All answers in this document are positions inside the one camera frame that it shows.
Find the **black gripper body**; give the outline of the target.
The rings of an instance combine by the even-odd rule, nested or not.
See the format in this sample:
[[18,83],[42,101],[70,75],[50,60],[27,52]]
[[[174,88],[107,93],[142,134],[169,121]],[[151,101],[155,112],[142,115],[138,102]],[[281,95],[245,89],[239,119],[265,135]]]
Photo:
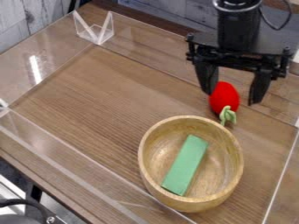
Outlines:
[[299,48],[299,34],[269,21],[259,7],[219,7],[215,33],[190,33],[187,60],[250,71],[262,68],[273,74],[271,81],[286,77],[290,61]]

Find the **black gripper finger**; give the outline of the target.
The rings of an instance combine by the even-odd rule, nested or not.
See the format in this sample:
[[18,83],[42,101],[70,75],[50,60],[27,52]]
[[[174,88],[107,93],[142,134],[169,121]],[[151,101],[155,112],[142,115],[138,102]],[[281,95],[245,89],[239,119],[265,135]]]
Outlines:
[[251,106],[263,101],[271,83],[271,72],[262,68],[254,70],[254,80],[249,90],[247,105]]
[[211,95],[219,81],[219,67],[206,61],[197,61],[194,65],[201,89]]

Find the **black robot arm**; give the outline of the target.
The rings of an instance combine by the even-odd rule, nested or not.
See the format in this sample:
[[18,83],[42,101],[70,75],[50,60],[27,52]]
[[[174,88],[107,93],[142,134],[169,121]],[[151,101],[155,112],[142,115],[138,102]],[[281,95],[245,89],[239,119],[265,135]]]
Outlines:
[[286,77],[299,51],[299,40],[287,34],[282,24],[271,24],[262,3],[263,0],[213,0],[217,31],[186,36],[186,59],[194,64],[202,91],[209,95],[214,92],[221,67],[250,71],[250,105],[263,101],[270,83]]

